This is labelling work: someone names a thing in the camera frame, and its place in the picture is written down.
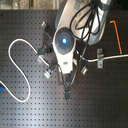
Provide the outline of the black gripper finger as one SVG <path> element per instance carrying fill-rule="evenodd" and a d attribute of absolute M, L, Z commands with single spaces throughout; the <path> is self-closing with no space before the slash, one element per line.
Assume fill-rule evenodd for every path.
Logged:
<path fill-rule="evenodd" d="M 71 83 L 71 75 L 66 74 L 65 77 L 65 82 L 66 82 L 66 89 L 65 89 L 65 100 L 70 100 L 70 83 Z"/>
<path fill-rule="evenodd" d="M 62 72 L 61 72 L 61 77 L 62 77 L 63 85 L 65 86 L 64 76 L 63 76 L 63 73 Z"/>

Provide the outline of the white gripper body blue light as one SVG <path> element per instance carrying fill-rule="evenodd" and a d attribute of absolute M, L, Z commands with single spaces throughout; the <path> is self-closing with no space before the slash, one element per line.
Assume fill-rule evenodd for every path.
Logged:
<path fill-rule="evenodd" d="M 63 73 L 70 73 L 73 70 L 73 54 L 76 40 L 67 27 L 59 28 L 53 38 L 53 49 Z"/>

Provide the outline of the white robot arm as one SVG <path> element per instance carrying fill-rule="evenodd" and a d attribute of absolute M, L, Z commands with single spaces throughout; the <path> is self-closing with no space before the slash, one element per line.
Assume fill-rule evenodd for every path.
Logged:
<path fill-rule="evenodd" d="M 76 74 L 78 70 L 86 72 L 82 65 L 83 56 L 88 45 L 101 39 L 111 1 L 91 0 L 83 4 L 78 0 L 64 0 L 61 3 L 55 21 L 53 49 L 62 75 L 69 75 L 72 71 Z M 74 78 L 70 83 L 63 81 L 66 100 L 70 99 Z"/>

